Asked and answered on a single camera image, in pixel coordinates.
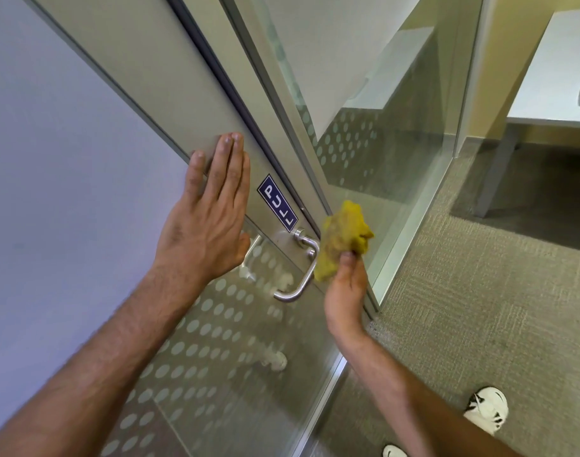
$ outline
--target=silver handle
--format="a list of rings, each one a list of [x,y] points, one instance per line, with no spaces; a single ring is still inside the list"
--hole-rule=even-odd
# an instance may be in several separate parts
[[[309,266],[307,273],[303,276],[303,279],[301,280],[300,284],[298,284],[298,287],[296,290],[294,290],[294,292],[284,293],[278,290],[273,294],[273,297],[279,301],[283,301],[284,303],[292,303],[293,301],[298,300],[303,294],[304,289],[307,287],[311,279],[313,279],[313,271],[315,270],[317,264],[317,255],[320,253],[320,243],[317,240],[307,236],[304,229],[297,229],[294,231],[294,240],[299,244],[307,245],[307,254],[309,255],[309,258],[313,260],[313,262],[311,263],[311,266]]]

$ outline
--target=blue sign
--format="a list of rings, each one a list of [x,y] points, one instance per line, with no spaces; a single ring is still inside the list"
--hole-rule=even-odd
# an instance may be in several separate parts
[[[289,233],[292,232],[292,228],[298,222],[298,217],[290,208],[290,204],[271,178],[271,175],[267,175],[262,184],[258,186],[258,193],[269,204],[269,207],[271,207],[271,210],[277,215],[287,231]]]

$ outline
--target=floor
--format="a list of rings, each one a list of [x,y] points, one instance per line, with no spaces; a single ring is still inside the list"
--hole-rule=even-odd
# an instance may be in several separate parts
[[[580,153],[521,147],[478,220],[492,147],[456,159],[370,332],[452,406],[495,385],[498,438],[527,456],[580,456]],[[312,457],[397,443],[348,371]]]

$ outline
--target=cleaning cloth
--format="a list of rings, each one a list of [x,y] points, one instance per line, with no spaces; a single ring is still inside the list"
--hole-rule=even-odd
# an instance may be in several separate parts
[[[363,255],[368,251],[368,240],[373,237],[375,235],[364,221],[362,208],[350,200],[345,200],[340,210],[328,217],[324,223],[315,278],[319,282],[330,279],[339,268],[341,253],[355,252]]]

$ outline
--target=person's arm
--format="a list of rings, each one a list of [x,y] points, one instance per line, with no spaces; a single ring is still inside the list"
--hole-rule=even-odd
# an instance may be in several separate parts
[[[243,137],[222,135],[200,196],[196,152],[152,268],[88,342],[0,430],[0,457],[99,455],[140,372],[212,279],[240,265],[250,190]]]
[[[361,258],[341,256],[326,293],[328,328],[410,457],[519,457],[469,422],[396,361],[362,327],[368,276]]]

